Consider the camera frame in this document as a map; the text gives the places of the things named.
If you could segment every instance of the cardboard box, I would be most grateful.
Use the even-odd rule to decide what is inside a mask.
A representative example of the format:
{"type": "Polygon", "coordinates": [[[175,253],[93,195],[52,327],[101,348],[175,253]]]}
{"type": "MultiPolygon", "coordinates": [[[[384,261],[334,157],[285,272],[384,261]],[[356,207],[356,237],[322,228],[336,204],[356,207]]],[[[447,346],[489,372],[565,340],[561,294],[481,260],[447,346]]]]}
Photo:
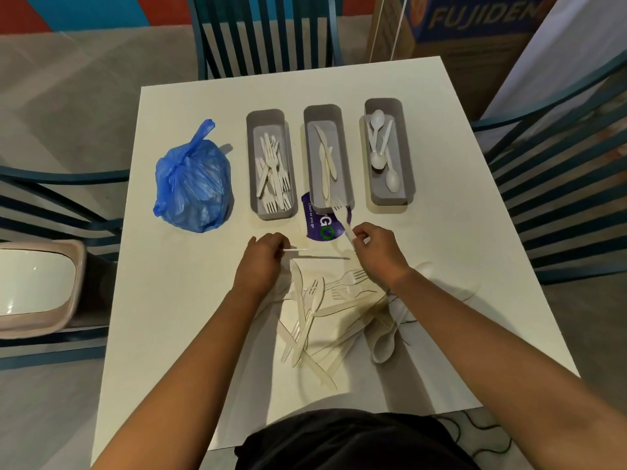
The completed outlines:
{"type": "Polygon", "coordinates": [[[404,1],[377,0],[365,62],[440,55],[476,120],[557,0],[407,0],[399,28],[404,1]]]}

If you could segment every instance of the black shirt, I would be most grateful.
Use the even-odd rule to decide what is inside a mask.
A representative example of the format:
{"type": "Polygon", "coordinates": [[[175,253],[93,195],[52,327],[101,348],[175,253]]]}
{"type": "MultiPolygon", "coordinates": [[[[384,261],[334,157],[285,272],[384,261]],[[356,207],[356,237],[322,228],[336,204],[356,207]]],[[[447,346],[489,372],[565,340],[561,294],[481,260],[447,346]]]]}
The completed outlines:
{"type": "Polygon", "coordinates": [[[311,411],[276,422],[236,447],[236,470],[477,470],[432,417],[311,411]]]}

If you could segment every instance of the purple sticker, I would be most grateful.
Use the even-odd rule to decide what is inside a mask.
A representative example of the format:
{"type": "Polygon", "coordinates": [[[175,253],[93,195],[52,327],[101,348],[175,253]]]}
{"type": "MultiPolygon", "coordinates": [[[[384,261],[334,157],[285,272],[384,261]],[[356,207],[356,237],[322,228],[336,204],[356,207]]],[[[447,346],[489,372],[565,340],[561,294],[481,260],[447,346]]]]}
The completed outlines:
{"type": "MultiPolygon", "coordinates": [[[[305,193],[300,198],[303,202],[303,208],[305,210],[305,221],[307,221],[307,236],[315,241],[333,241],[340,237],[345,231],[340,221],[337,220],[335,214],[318,214],[314,210],[314,206],[311,203],[309,193],[305,193]]],[[[351,217],[350,208],[349,211],[349,223],[351,217]]]]}

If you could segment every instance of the colorful wall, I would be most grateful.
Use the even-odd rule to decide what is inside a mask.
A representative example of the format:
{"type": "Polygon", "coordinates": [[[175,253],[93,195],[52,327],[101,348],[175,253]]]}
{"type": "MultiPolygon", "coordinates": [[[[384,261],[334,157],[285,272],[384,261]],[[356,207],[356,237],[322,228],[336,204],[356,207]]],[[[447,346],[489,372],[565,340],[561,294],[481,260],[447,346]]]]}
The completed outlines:
{"type": "MultiPolygon", "coordinates": [[[[343,16],[374,10],[374,0],[337,0],[337,5],[343,16]]],[[[274,0],[268,0],[271,18],[274,6],[274,0]]],[[[251,8],[253,18],[259,19],[257,0],[251,0],[251,8]]],[[[285,13],[291,17],[292,0],[285,0],[285,13]]],[[[0,34],[188,23],[185,0],[0,0],[0,34]]]]}

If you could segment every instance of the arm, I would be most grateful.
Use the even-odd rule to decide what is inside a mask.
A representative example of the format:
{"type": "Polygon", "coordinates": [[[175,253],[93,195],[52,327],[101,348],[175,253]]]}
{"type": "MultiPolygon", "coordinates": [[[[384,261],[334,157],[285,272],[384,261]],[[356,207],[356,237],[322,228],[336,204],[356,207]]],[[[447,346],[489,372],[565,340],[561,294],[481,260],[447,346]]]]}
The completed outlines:
{"type": "Polygon", "coordinates": [[[289,247],[289,242],[278,233],[250,240],[233,288],[117,431],[93,469],[192,470],[200,466],[248,328],[277,280],[283,247],[289,247]]]}
{"type": "Polygon", "coordinates": [[[354,232],[365,270],[403,300],[535,468],[624,468],[622,414],[560,364],[410,268],[392,231],[364,223],[354,232]]]}

